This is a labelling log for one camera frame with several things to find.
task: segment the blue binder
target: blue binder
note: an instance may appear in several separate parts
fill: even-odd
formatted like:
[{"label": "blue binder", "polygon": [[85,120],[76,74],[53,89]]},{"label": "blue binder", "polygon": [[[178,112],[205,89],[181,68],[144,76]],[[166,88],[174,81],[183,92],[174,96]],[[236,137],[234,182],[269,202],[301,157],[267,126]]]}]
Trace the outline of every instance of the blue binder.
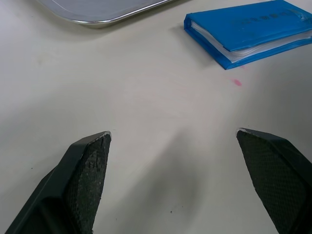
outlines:
[{"label": "blue binder", "polygon": [[273,0],[187,14],[184,30],[231,69],[312,43],[312,14]]}]

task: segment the white table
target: white table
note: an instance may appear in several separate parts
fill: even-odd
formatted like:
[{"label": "white table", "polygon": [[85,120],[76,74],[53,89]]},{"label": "white table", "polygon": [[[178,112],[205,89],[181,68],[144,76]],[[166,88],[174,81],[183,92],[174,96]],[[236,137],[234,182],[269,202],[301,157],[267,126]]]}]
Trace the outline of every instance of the white table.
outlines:
[{"label": "white table", "polygon": [[312,159],[312,45],[225,71],[182,29],[186,13],[255,1],[185,1],[94,30],[1,0],[0,233],[71,143],[110,130],[96,234],[276,234],[235,131]]}]

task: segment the blue plastic cover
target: blue plastic cover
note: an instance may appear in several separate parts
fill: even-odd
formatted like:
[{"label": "blue plastic cover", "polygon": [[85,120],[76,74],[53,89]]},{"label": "blue plastic cover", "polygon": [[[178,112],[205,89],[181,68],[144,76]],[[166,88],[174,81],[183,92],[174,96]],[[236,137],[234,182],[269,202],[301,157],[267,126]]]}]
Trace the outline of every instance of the blue plastic cover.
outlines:
[{"label": "blue plastic cover", "polygon": [[185,31],[225,69],[312,43],[312,38],[302,39],[231,63],[191,27],[192,21],[232,52],[310,31],[312,14],[283,0],[187,14],[184,20]]}]

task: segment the pink stain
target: pink stain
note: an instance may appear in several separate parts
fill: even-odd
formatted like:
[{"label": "pink stain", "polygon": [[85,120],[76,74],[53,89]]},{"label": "pink stain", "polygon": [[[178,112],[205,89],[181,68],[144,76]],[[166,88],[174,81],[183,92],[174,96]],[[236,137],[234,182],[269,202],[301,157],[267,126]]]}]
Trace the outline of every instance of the pink stain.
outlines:
[{"label": "pink stain", "polygon": [[242,86],[242,83],[241,83],[239,80],[237,80],[237,79],[234,79],[233,82],[234,82],[234,84],[236,84],[237,86]]}]

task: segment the silver tray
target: silver tray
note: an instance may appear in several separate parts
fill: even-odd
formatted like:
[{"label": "silver tray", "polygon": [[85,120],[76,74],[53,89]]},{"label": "silver tray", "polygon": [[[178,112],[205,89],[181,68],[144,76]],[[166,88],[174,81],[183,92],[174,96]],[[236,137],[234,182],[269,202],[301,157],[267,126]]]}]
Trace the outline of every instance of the silver tray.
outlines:
[{"label": "silver tray", "polygon": [[173,0],[38,0],[55,15],[89,26],[105,26]]}]

